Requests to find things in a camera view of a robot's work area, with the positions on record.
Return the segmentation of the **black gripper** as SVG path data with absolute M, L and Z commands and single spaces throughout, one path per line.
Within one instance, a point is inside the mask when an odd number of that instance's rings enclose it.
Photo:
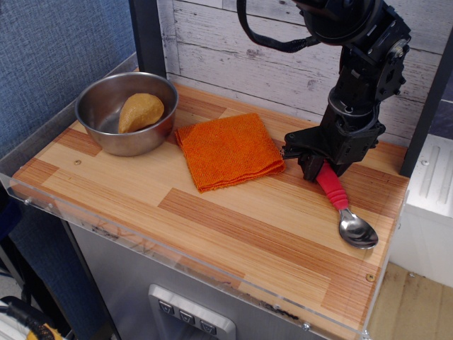
M 316 180 L 326 158 L 340 177 L 379 143 L 379 136 L 385 131 L 385 126 L 379 122 L 379 112 L 379 104 L 364 115 L 341 115 L 333 106 L 328 106 L 320 125 L 285 135 L 282 155 L 285 159 L 298 157 L 306 181 Z

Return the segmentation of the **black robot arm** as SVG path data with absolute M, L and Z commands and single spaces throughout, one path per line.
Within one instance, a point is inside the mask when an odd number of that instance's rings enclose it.
M 312 38 L 340 46 L 339 78 L 319 126 L 285 135 L 285 159 L 296 158 L 315 181 L 324 162 L 335 174 L 360 162 L 385 131 L 380 104 L 398 95 L 410 28 L 384 1 L 297 1 Z

